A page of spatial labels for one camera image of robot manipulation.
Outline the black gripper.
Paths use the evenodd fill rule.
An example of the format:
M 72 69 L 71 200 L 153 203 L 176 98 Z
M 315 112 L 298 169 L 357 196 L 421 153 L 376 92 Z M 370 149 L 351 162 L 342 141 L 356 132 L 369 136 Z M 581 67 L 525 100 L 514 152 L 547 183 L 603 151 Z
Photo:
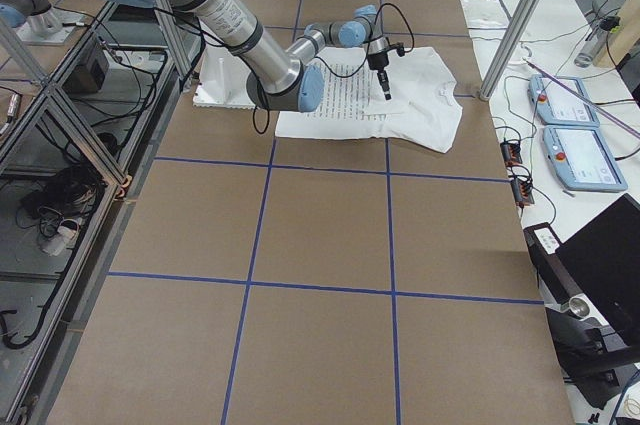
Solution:
M 370 70 L 379 74 L 379 84 L 386 100 L 390 100 L 392 96 L 388 76 L 383 72 L 389 65 L 388 54 L 392 51 L 402 57 L 405 54 L 404 44 L 402 42 L 391 43 L 387 37 L 377 38 L 368 44 L 368 66 Z

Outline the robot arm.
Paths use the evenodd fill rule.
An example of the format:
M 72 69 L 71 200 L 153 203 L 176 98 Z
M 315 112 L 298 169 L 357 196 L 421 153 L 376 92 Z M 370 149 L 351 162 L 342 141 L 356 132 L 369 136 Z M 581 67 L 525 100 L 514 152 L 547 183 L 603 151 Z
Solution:
M 155 0 L 107 0 L 151 8 Z M 246 90 L 265 110 L 313 112 L 319 106 L 324 78 L 312 60 L 326 46 L 361 46 L 376 71 L 386 98 L 391 96 L 385 71 L 393 46 L 383 35 L 375 6 L 357 9 L 350 21 L 313 23 L 288 48 L 282 48 L 241 0 L 168 0 L 171 8 L 191 12 L 250 69 Z

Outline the third robot arm grey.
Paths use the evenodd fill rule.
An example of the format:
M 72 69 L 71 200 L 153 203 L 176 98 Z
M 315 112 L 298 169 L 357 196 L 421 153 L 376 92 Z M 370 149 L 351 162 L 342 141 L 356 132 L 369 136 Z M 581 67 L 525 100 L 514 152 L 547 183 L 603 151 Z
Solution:
M 73 31 L 49 0 L 1 0 L 1 18 L 25 43 L 61 45 Z

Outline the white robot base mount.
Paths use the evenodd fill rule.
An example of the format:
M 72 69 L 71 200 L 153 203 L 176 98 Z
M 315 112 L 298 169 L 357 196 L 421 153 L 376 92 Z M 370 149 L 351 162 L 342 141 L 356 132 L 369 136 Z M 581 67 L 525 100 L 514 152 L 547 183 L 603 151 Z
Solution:
M 193 104 L 196 107 L 252 108 L 254 104 L 246 91 L 249 74 L 249 68 L 239 57 L 226 49 L 207 46 Z

